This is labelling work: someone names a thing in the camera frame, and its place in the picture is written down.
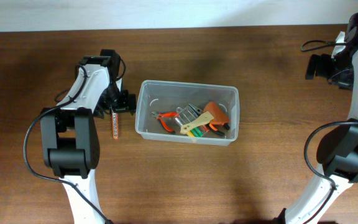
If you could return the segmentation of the red small cutting pliers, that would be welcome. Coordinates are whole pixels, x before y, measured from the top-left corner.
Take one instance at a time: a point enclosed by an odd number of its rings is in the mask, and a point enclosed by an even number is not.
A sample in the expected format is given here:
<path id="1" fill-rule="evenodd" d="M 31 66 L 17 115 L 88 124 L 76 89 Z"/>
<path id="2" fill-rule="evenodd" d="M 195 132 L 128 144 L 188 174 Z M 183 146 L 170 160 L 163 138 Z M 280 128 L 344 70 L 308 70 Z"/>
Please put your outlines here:
<path id="1" fill-rule="evenodd" d="M 165 122 L 165 118 L 174 118 L 177 115 L 177 112 L 167 112 L 167 113 L 158 113 L 156 111 L 151 112 L 151 116 L 154 117 L 168 132 L 169 134 L 175 134 L 175 130 L 168 126 Z"/>

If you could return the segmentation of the orange scraper wooden handle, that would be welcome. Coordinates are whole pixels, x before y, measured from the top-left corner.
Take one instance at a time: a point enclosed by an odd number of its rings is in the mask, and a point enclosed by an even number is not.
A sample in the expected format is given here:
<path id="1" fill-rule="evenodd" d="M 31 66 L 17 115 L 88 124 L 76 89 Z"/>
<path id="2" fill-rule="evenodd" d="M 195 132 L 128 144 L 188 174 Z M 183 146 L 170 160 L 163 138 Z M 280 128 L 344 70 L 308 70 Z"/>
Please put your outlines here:
<path id="1" fill-rule="evenodd" d="M 190 114 L 195 114 L 196 118 L 181 125 L 180 132 L 182 134 L 187 134 L 190 131 L 194 131 L 196 128 L 202 128 L 210 130 L 218 136 L 224 137 L 225 134 L 216 126 L 222 126 L 226 130 L 230 130 L 229 117 L 215 102 L 209 102 L 204 109 L 200 109 L 192 104 L 189 104 L 189 107 L 191 110 Z"/>

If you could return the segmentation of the orange black long-nose pliers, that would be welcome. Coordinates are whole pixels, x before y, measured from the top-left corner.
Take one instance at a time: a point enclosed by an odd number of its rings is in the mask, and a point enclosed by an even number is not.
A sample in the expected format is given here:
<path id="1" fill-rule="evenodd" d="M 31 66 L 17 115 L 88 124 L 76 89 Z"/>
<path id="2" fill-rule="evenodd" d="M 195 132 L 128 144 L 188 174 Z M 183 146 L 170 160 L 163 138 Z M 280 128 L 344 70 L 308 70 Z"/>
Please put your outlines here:
<path id="1" fill-rule="evenodd" d="M 197 114 L 201 115 L 205 112 L 210 112 L 214 117 L 210 123 L 206 125 L 206 127 L 214 134 L 224 137 L 225 133 L 218 129 L 218 126 L 222 126 L 227 131 L 230 130 L 229 122 L 230 119 L 226 115 L 226 113 L 213 101 L 210 101 L 203 109 L 196 107 L 195 105 L 189 103 L 190 108 Z"/>

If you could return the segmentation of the clear screwdriver set case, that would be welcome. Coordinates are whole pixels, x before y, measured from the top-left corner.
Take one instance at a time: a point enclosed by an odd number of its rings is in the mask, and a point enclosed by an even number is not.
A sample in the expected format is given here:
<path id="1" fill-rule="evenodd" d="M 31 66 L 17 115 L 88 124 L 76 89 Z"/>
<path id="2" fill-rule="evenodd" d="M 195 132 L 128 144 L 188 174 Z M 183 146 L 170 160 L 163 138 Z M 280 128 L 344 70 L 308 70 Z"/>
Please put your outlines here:
<path id="1" fill-rule="evenodd" d="M 192 121 L 194 121 L 198 115 L 190 108 L 190 106 L 186 106 L 184 108 L 177 107 L 176 108 L 177 115 L 174 117 L 174 121 L 176 124 L 180 127 L 182 127 L 184 124 L 188 124 Z M 187 132 L 187 136 L 189 137 L 203 137 L 209 129 L 204 126 L 198 126 L 197 128 L 192 129 L 191 131 Z"/>

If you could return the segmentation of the orange socket bit holder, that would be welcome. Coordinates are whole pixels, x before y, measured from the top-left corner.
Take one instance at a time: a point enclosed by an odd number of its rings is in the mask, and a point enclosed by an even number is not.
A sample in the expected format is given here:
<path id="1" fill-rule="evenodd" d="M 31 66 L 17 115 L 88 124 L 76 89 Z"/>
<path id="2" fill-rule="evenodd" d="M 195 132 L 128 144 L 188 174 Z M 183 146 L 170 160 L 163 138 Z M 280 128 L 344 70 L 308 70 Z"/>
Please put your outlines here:
<path id="1" fill-rule="evenodd" d="M 111 111 L 111 123 L 112 123 L 112 136 L 115 140 L 119 138 L 119 116 L 112 109 Z"/>

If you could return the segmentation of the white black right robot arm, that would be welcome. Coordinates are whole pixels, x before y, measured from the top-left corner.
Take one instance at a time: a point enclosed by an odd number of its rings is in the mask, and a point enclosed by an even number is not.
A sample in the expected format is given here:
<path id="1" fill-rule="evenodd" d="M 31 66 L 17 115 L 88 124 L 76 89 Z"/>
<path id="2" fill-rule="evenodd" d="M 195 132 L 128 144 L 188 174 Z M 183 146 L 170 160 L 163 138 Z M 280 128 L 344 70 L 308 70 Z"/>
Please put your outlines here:
<path id="1" fill-rule="evenodd" d="M 315 129 L 303 150 L 314 174 L 301 196 L 284 208 L 273 223 L 318 223 L 345 190 L 358 183 L 358 12 L 334 42 L 317 40 L 318 48 L 333 47 L 332 54 L 313 54 L 305 78 L 323 77 L 330 85 L 352 92 L 345 121 Z"/>

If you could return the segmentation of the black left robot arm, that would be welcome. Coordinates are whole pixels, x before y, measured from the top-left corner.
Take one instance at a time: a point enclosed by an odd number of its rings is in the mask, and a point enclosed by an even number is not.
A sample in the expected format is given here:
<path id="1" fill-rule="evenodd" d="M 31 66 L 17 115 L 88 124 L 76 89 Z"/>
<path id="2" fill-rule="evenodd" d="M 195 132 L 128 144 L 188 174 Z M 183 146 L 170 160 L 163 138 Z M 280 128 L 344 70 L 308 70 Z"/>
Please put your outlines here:
<path id="1" fill-rule="evenodd" d="M 136 112 L 135 95 L 123 88 L 125 71 L 115 50 L 83 57 L 68 93 L 40 119 L 45 165 L 65 188 L 75 223 L 110 223 L 96 188 L 100 144 L 94 119 Z"/>

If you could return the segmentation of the clear plastic container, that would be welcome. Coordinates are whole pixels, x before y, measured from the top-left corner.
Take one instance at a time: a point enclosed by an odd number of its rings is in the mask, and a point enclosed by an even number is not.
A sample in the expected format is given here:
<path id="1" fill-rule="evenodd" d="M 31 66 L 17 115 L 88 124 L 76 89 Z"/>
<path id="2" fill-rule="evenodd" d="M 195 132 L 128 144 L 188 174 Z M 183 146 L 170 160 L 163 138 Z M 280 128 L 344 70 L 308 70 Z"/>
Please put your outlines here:
<path id="1" fill-rule="evenodd" d="M 175 134 L 170 134 L 152 114 L 176 112 L 190 104 L 203 109 L 211 101 L 229 117 L 230 130 L 224 130 L 222 137 L 210 131 L 202 137 L 181 134 L 175 119 L 167 118 L 167 126 L 175 130 Z M 228 146 L 238 138 L 239 118 L 239 92 L 234 86 L 146 80 L 139 92 L 135 130 L 148 140 Z"/>

